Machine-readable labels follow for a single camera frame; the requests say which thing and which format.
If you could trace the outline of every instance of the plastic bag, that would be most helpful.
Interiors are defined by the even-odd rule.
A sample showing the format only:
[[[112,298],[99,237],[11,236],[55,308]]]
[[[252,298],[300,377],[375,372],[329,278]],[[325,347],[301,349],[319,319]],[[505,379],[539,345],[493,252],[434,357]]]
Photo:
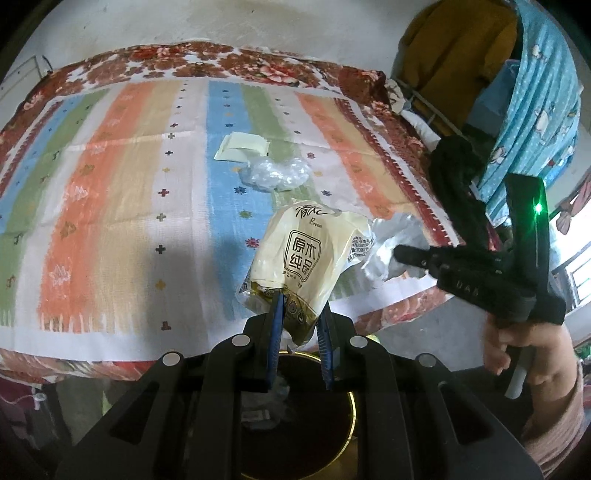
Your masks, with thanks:
[[[390,220],[376,218],[372,222],[372,232],[373,246],[363,257],[361,265],[368,280],[378,283],[405,273],[415,278],[425,276],[423,268],[400,264],[392,255],[392,250],[398,245],[411,245],[425,250],[429,248],[421,220],[410,213],[395,213]]]
[[[369,221],[363,215],[314,202],[282,207],[267,225],[238,290],[238,301],[255,313],[264,313],[274,293],[281,290],[284,328],[296,345],[306,343],[340,273],[346,265],[361,261],[361,250],[350,255],[356,237],[371,238]],[[370,247],[368,242],[365,252]]]
[[[267,393],[242,392],[242,424],[251,430],[271,430],[290,419],[287,397],[290,386],[281,375]]]
[[[245,185],[265,192],[285,192],[303,185],[312,170],[301,158],[275,163],[269,157],[250,157],[248,166],[240,170],[240,179]]]
[[[425,275],[422,269],[396,262],[392,249],[400,244],[428,248],[421,221],[407,213],[369,220],[314,202],[294,202],[269,221],[236,296],[247,309],[261,314],[281,290],[290,347],[301,346],[312,337],[320,312],[347,268],[360,264],[355,268],[363,271],[370,287],[403,273]]]

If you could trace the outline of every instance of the black mount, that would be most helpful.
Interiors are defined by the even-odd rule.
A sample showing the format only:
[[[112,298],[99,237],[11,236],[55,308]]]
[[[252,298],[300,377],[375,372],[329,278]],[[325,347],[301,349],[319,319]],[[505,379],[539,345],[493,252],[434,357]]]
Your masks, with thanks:
[[[74,447],[57,480],[233,480],[240,476],[241,391],[277,371],[283,298],[209,354],[162,356]],[[353,391],[358,478],[541,480],[519,442],[434,356],[390,355],[328,305],[317,325],[323,376]],[[261,462],[265,462],[261,452]]]

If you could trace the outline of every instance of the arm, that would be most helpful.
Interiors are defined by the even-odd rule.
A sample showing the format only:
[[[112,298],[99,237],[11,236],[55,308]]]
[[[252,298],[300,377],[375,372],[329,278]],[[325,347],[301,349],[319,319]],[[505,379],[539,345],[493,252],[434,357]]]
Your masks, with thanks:
[[[496,375],[509,367],[507,345],[535,346],[528,376],[533,414],[522,440],[548,474],[574,448],[583,421],[583,382],[569,331],[550,323],[520,323],[498,330],[492,318],[485,328],[485,367]]]

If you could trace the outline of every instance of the clear plastic bag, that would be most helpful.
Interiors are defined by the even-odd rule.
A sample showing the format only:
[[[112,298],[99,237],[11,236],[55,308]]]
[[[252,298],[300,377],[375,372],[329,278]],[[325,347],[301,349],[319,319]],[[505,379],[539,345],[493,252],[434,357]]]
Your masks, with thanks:
[[[374,244],[363,257],[361,265],[368,280],[382,282],[404,273],[415,278],[425,276],[424,269],[400,264],[392,255],[392,250],[398,245],[411,245],[425,250],[429,248],[421,220],[409,213],[395,213],[390,220],[376,218],[371,228]]]
[[[250,157],[248,166],[240,171],[240,179],[245,185],[264,192],[276,190],[286,192],[303,185],[312,170],[301,158],[275,163],[269,157]]]
[[[242,392],[242,425],[251,430],[271,430],[290,419],[287,397],[290,386],[281,375],[267,393]]]

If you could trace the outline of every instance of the white wall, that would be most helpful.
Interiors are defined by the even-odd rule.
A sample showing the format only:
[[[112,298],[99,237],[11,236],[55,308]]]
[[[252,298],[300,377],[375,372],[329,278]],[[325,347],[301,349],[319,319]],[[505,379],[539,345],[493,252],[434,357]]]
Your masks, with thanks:
[[[208,38],[390,73],[411,20],[434,0],[64,0],[15,64],[54,68],[114,48]]]

